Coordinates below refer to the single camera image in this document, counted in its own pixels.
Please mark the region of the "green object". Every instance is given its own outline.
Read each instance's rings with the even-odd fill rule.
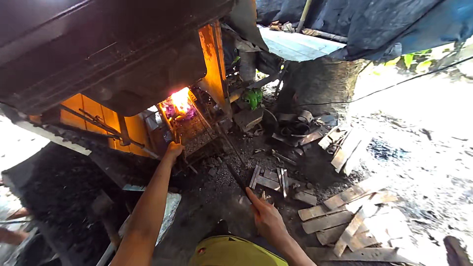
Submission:
[[[263,92],[261,89],[248,89],[243,95],[243,100],[250,104],[252,110],[258,108],[263,99]]]

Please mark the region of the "wire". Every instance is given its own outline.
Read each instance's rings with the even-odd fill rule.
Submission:
[[[465,58],[465,59],[463,59],[463,60],[460,60],[460,61],[458,61],[458,62],[456,62],[456,63],[450,64],[450,65],[448,65],[448,66],[439,68],[439,69],[437,69],[437,70],[430,71],[430,72],[427,72],[427,73],[424,73],[424,74],[421,74],[421,75],[417,75],[417,76],[414,76],[414,77],[412,77],[412,78],[403,80],[403,81],[401,81],[401,82],[399,82],[399,83],[396,83],[396,84],[391,85],[391,86],[389,86],[389,87],[387,87],[387,88],[384,88],[384,89],[380,89],[380,90],[374,91],[374,92],[372,92],[372,93],[370,93],[370,94],[368,94],[368,95],[365,95],[365,96],[363,96],[363,97],[361,97],[361,98],[358,98],[358,99],[356,99],[356,100],[353,100],[353,101],[347,101],[347,102],[329,102],[329,103],[315,103],[315,104],[303,104],[303,105],[298,105],[298,106],[307,106],[307,105],[328,105],[328,104],[348,104],[348,103],[356,102],[356,101],[358,101],[358,100],[361,100],[361,99],[363,99],[363,98],[366,98],[366,97],[368,97],[368,96],[371,96],[371,95],[373,95],[373,94],[375,94],[375,93],[377,93],[377,92],[383,91],[383,90],[385,90],[385,89],[390,89],[390,88],[395,87],[395,86],[397,86],[397,85],[400,85],[400,84],[402,84],[402,83],[404,83],[404,82],[408,82],[408,81],[411,81],[411,80],[414,80],[414,79],[417,79],[417,78],[420,78],[420,77],[423,77],[423,76],[427,76],[427,75],[430,75],[430,74],[433,74],[433,73],[436,73],[436,72],[439,72],[439,71],[443,71],[443,70],[445,70],[445,69],[447,69],[447,68],[454,67],[454,66],[456,66],[456,65],[458,65],[458,64],[461,64],[461,63],[463,63],[463,62],[465,62],[465,61],[468,61],[468,60],[471,60],[471,59],[473,59],[473,56],[470,56],[470,57],[468,57],[468,58]]]

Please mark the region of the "wooden board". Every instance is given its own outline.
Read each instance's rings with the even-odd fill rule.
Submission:
[[[340,239],[338,239],[337,243],[335,243],[335,248],[333,249],[333,252],[336,256],[340,257],[342,255],[343,251],[351,242],[353,235],[356,233],[365,218],[373,216],[376,211],[376,206],[368,202],[356,212],[355,216],[353,217],[353,220],[351,220],[345,231],[342,233],[342,236],[340,236]]]
[[[279,180],[278,180],[278,175],[277,175],[275,172],[269,171],[268,169],[266,169],[266,170],[264,171],[263,176],[264,176],[265,178],[269,178],[269,179],[271,179],[271,180],[273,180],[273,181],[279,182]]]
[[[317,239],[319,239],[319,242],[322,245],[334,244],[342,236],[342,233],[343,231],[345,231],[347,226],[348,224],[345,223],[320,232],[316,232],[315,234],[317,235]],[[355,236],[361,233],[365,233],[367,231],[368,228],[364,224],[361,224],[358,230],[356,231]]]
[[[351,238],[350,243],[348,243],[348,248],[351,251],[357,251],[359,249],[378,244],[380,243],[376,240],[375,236],[367,231],[362,233],[355,233],[355,235]]]
[[[324,215],[332,214],[332,213],[339,213],[343,211],[344,209],[335,209],[335,210],[329,211],[329,210],[324,209],[322,205],[318,205],[318,206],[314,206],[308,209],[299,210],[298,213],[301,220],[307,221],[309,219],[316,218],[319,216],[324,216]]]
[[[352,213],[344,211],[303,222],[302,228],[307,234],[311,234],[337,225],[348,223],[351,221],[352,218]]]
[[[255,184],[260,184],[260,185],[268,187],[270,189],[274,189],[276,191],[280,191],[279,182],[272,181],[269,178],[265,178],[265,177],[262,177],[262,176],[256,176],[254,178],[254,183]]]
[[[384,261],[416,265],[395,248],[362,248],[356,252],[347,250],[340,257],[332,253],[331,248],[306,248],[305,252],[313,261]]]
[[[335,171],[337,173],[340,173],[340,170],[345,165],[345,162],[356,149],[363,138],[363,135],[365,134],[366,132],[364,130],[353,128],[345,138],[342,147],[337,151],[335,157],[332,160],[332,165],[335,166]]]
[[[350,175],[351,171],[359,165],[359,160],[363,156],[363,154],[366,154],[366,148],[368,147],[368,144],[371,142],[371,139],[373,137],[366,132],[365,135],[362,136],[361,141],[359,142],[358,146],[356,149],[353,151],[351,156],[348,158],[347,162],[345,163],[345,166],[343,167],[343,173],[347,176]]]
[[[312,196],[309,193],[305,193],[303,191],[296,193],[294,195],[294,198],[310,205],[317,205],[317,197]]]
[[[332,134],[335,135],[337,132],[336,130],[340,127],[340,125],[337,125],[335,126],[334,128],[332,128],[328,133],[327,135],[325,135],[325,137],[323,137],[320,141],[319,141],[319,146],[322,147],[322,149],[326,150],[328,148],[328,146],[330,146],[330,144],[332,144],[333,142],[333,138],[332,138]]]
[[[363,196],[335,210],[327,210],[324,206],[318,205],[318,206],[314,206],[308,209],[299,210],[298,214],[301,220],[306,221],[306,220],[316,218],[319,216],[324,216],[324,215],[328,215],[332,213],[339,213],[345,210],[349,210],[352,213],[355,213],[358,210],[358,208],[360,208],[363,205],[363,203],[366,200],[368,200],[370,195],[371,194]],[[392,201],[397,201],[397,196],[394,193],[389,192],[389,191],[378,192],[371,199],[372,204],[381,204],[381,203],[387,203],[387,202],[392,202]]]
[[[385,183],[382,179],[371,177],[329,198],[324,201],[324,205],[330,210],[335,210],[355,199],[369,194],[370,192],[375,192],[384,186]]]

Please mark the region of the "flame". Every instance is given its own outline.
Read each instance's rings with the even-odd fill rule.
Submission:
[[[180,112],[186,113],[191,109],[189,104],[189,88],[185,87],[184,89],[175,92],[171,95],[173,104],[177,107]]]

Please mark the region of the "pipe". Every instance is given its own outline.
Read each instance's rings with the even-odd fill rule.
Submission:
[[[304,26],[304,22],[306,21],[307,13],[309,12],[310,4],[312,0],[307,0],[306,5],[304,6],[304,11],[302,11],[302,16],[300,16],[299,25],[297,25],[296,33],[300,33],[302,27]]]

